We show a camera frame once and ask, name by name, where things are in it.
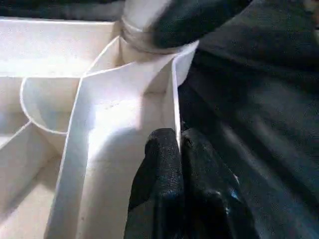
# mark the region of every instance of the black fabric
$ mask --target black fabric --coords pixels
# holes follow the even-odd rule
[[[133,180],[125,239],[181,239],[184,225],[181,160],[172,129],[148,138]]]
[[[216,90],[211,96],[219,101],[213,101],[205,92],[219,88],[207,85],[204,80],[212,82],[211,77],[216,75],[210,72],[202,78],[196,76],[190,75],[179,88],[183,127],[195,127],[205,134],[222,161],[238,177],[259,237],[318,238],[318,196],[315,196],[318,195],[319,178],[316,160],[318,124],[315,123],[318,109],[309,108],[311,104],[298,108],[292,104],[290,112],[295,110],[295,115],[302,116],[304,113],[305,116],[296,119],[292,114],[290,121],[285,122],[279,117],[288,111],[270,104],[273,111],[268,115],[262,108],[245,101],[247,95],[234,94],[240,90],[231,88],[227,92],[220,92],[218,96],[215,95]],[[200,82],[202,86],[195,86],[194,82]],[[267,92],[270,98],[279,102],[292,101],[291,95],[281,96],[281,88],[277,90],[279,96],[273,95],[267,87],[263,93]],[[228,108],[232,99],[241,101]],[[246,109],[245,113],[238,113],[236,108],[241,109],[240,106]],[[313,122],[308,125],[312,136],[301,130],[307,121]]]
[[[188,237],[257,239],[236,176],[209,141],[189,129],[183,133],[182,142]]]
[[[0,16],[86,21],[116,21],[124,0],[19,0],[0,1]]]
[[[254,0],[201,40],[185,129],[238,177],[260,238],[319,238],[319,46],[301,0]]]

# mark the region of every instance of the white panel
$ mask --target white panel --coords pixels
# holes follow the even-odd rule
[[[118,34],[110,22],[0,19],[1,75],[80,77]]]
[[[54,198],[60,158],[55,158],[14,201],[14,210],[0,225],[0,239],[42,239]]]
[[[0,211],[10,210],[16,196],[31,182],[56,150],[31,123],[25,125],[0,151]]]
[[[27,122],[19,91],[22,78],[0,77],[0,148]]]
[[[65,134],[78,84],[78,78],[26,78],[21,88],[22,108],[38,127]]]

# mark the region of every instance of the gloved finger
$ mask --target gloved finger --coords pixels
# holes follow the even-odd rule
[[[189,237],[259,238],[235,175],[208,140],[194,129],[182,140]]]
[[[153,44],[178,47],[198,40],[242,11],[252,0],[172,0],[153,25]]]
[[[184,191],[175,132],[154,131],[133,180],[124,239],[181,239]]]

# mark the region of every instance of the plastic compartment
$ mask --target plastic compartment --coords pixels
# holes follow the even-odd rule
[[[119,34],[114,22],[0,20],[3,76],[81,77]]]
[[[79,78],[25,78],[20,92],[24,113],[39,128],[66,134]]]
[[[147,137],[171,127],[179,142],[198,43],[156,55],[119,31],[0,19],[0,239],[123,238]]]
[[[177,81],[186,77],[196,46],[174,60],[141,53],[142,60],[81,80],[47,239],[123,238],[147,137],[170,127],[179,141]]]
[[[0,238],[42,238],[55,195],[58,151],[30,122],[0,150]]]

